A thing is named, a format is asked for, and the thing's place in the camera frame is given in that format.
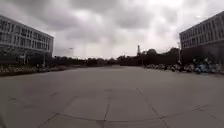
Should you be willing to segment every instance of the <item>treeline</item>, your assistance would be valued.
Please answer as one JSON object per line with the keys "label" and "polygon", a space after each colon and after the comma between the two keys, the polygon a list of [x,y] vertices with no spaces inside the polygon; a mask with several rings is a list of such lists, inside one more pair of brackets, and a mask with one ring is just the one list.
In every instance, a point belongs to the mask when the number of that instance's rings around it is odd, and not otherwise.
{"label": "treeline", "polygon": [[154,49],[143,51],[137,56],[119,56],[114,59],[88,58],[77,59],[68,57],[53,57],[50,60],[51,65],[85,65],[85,66],[140,66],[149,64],[175,64],[179,59],[179,49],[171,48],[166,53],[157,53]]}

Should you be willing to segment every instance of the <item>sky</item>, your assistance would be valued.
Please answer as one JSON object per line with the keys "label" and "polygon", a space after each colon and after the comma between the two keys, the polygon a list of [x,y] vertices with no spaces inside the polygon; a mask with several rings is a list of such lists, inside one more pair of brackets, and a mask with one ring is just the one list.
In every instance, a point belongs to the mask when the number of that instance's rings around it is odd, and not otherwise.
{"label": "sky", "polygon": [[54,36],[54,56],[116,58],[178,47],[223,0],[0,0],[0,14]]}

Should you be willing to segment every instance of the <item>tower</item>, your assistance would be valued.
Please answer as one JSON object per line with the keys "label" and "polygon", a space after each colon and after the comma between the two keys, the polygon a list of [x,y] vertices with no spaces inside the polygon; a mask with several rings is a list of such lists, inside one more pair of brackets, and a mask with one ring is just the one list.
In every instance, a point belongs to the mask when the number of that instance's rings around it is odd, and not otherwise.
{"label": "tower", "polygon": [[138,45],[137,56],[139,56],[140,54],[141,54],[141,49],[140,49],[140,45]]}

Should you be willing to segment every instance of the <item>pavement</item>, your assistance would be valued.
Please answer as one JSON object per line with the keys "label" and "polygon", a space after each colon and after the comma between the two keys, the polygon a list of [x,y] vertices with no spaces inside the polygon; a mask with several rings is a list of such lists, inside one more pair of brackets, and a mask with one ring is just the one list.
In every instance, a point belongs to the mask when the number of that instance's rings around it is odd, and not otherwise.
{"label": "pavement", "polygon": [[0,128],[224,128],[223,83],[135,67],[1,78]]}

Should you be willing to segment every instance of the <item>building facade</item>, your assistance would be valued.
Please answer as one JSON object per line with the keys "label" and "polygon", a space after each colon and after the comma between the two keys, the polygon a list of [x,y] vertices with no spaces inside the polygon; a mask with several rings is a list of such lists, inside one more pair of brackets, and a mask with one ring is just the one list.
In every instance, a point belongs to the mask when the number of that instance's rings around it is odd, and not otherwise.
{"label": "building facade", "polygon": [[0,15],[0,51],[2,54],[51,57],[54,38],[27,25]]}
{"label": "building facade", "polygon": [[181,49],[190,54],[202,51],[216,63],[224,62],[224,12],[221,12],[180,33]]}

